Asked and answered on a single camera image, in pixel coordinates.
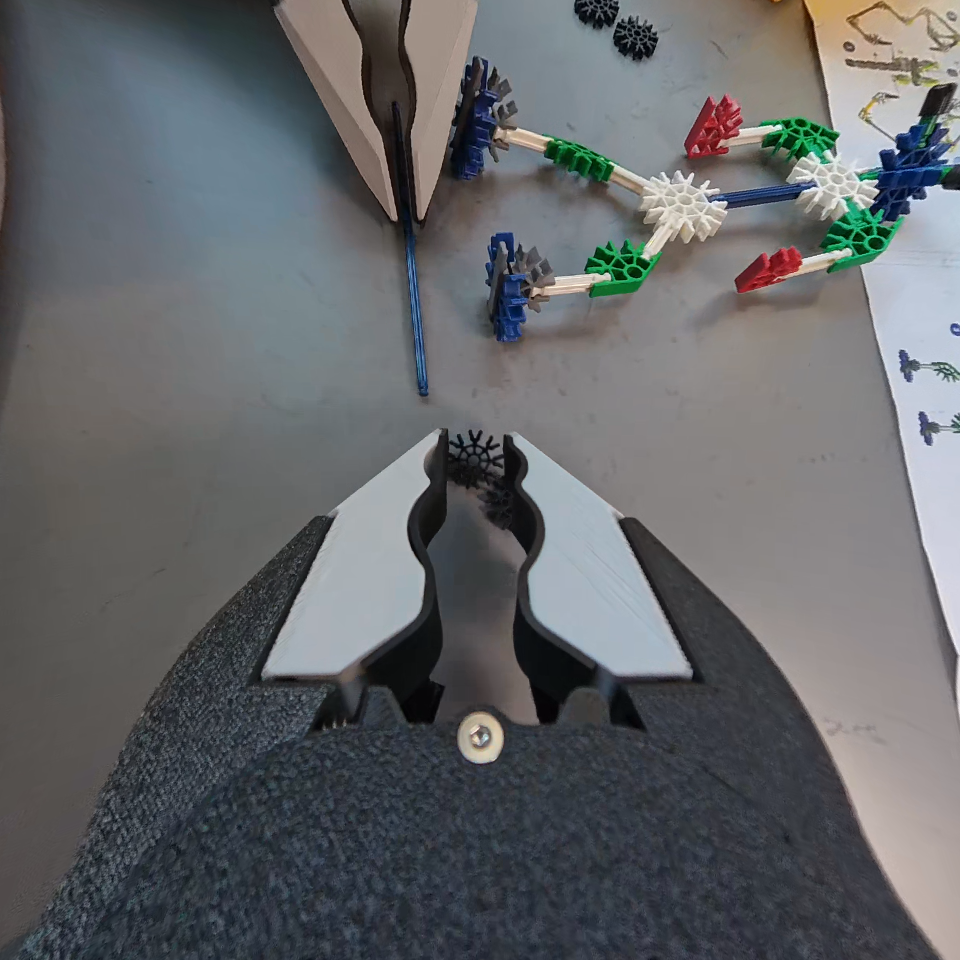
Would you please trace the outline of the thin blue rod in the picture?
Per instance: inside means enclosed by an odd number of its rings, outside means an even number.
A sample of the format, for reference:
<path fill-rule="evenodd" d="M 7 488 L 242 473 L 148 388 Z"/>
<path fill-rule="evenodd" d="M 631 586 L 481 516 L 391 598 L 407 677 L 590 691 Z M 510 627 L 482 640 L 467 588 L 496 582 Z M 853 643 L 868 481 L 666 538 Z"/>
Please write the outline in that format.
<path fill-rule="evenodd" d="M 404 238 L 404 255 L 410 300 L 416 391 L 422 399 L 425 399 L 429 396 L 429 386 L 423 310 L 419 290 L 416 260 L 416 232 L 412 209 L 411 178 L 409 173 L 409 165 L 407 162 L 402 110 L 399 102 L 396 100 L 393 100 L 390 103 L 390 129 L 392 138 L 394 181 L 398 197 L 398 216 Z"/>

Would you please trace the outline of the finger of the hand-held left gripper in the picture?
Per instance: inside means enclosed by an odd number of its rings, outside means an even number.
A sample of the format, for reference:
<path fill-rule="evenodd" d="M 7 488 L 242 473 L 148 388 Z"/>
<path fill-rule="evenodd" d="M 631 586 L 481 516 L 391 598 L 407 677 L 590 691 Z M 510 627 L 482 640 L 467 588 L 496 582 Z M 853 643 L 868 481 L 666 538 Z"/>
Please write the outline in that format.
<path fill-rule="evenodd" d="M 426 220 L 444 164 L 478 4 L 404 1 L 401 65 L 411 94 L 405 141 L 414 219 Z"/>
<path fill-rule="evenodd" d="M 390 221 L 397 222 L 383 137 L 365 96 L 362 40 L 348 4 L 280 1 L 274 14 L 358 172 Z"/>

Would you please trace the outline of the black snowflake connector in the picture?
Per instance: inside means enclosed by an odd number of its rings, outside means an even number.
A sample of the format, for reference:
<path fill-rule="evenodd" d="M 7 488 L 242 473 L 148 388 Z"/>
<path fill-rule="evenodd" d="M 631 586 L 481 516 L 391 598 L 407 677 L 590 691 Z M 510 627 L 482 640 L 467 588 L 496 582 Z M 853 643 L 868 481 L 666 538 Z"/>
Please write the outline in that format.
<path fill-rule="evenodd" d="M 450 438 L 447 450 L 447 480 L 465 489 L 491 486 L 503 475 L 501 444 L 484 431 L 469 429 L 466 437 Z"/>
<path fill-rule="evenodd" d="M 503 478 L 496 478 L 478 494 L 486 519 L 498 529 L 511 529 L 515 493 Z"/>

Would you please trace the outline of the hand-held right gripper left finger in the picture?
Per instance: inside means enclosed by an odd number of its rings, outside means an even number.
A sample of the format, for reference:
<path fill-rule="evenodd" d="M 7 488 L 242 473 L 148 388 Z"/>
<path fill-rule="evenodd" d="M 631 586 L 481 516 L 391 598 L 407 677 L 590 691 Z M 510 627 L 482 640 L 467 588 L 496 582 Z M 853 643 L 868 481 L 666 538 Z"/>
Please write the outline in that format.
<path fill-rule="evenodd" d="M 372 687 L 402 708 L 431 697 L 443 628 L 427 548 L 447 517 L 449 439 L 432 431 L 324 518 L 261 681 L 331 684 L 349 718 Z"/>

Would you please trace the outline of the colourful construction toy figure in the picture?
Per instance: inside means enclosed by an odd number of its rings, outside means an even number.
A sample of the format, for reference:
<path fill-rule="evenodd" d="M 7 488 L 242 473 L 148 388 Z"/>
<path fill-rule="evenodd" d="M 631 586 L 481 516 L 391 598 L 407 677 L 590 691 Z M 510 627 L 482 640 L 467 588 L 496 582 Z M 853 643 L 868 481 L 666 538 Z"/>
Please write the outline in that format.
<path fill-rule="evenodd" d="M 596 246 L 580 273 L 559 275 L 534 247 L 526 248 L 509 231 L 493 234 L 487 246 L 486 316 L 495 340 L 516 343 L 531 311 L 559 296 L 591 298 L 637 293 L 675 241 L 704 242 L 718 233 L 732 210 L 793 202 L 806 215 L 827 224 L 819 251 L 803 255 L 786 246 L 762 253 L 735 279 L 739 294 L 814 273 L 863 267 L 889 248 L 910 206 L 931 187 L 958 190 L 958 164 L 948 163 L 948 116 L 957 83 L 927 90 L 918 121 L 879 153 L 877 165 L 859 169 L 835 150 L 837 130 L 806 117 L 787 117 L 743 127 L 740 104 L 728 95 L 705 99 L 683 143 L 689 160 L 725 155 L 733 146 L 757 146 L 792 162 L 783 184 L 722 192 L 692 173 L 641 176 L 604 154 L 568 139 L 518 126 L 508 100 L 510 83 L 482 57 L 464 69 L 452 123 L 450 163 L 454 177 L 472 180 L 511 147 L 542 156 L 566 172 L 599 185 L 629 191 L 652 233 L 642 244 Z"/>

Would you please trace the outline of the folded paper instruction sheet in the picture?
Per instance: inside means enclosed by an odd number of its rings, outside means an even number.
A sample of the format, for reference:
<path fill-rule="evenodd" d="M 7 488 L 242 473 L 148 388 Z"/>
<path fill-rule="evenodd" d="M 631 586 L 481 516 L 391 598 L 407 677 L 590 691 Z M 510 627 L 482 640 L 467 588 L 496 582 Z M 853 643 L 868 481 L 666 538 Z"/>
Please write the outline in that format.
<path fill-rule="evenodd" d="M 847 162 L 920 121 L 935 86 L 958 83 L 958 2 L 806 2 L 830 119 Z M 959 199 L 927 187 L 880 258 L 864 266 L 874 335 L 946 629 L 959 642 Z"/>

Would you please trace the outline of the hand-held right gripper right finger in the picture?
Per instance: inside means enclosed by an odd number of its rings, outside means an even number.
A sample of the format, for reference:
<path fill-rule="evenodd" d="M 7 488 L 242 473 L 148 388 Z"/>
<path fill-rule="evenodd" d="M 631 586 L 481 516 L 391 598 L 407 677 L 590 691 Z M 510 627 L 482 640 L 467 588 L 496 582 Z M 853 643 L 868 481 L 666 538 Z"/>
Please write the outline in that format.
<path fill-rule="evenodd" d="M 639 556 L 639 522 L 519 433 L 504 438 L 510 533 L 525 557 L 513 650 L 541 724 L 578 690 L 587 721 L 640 724 L 628 689 L 690 683 L 694 663 Z"/>

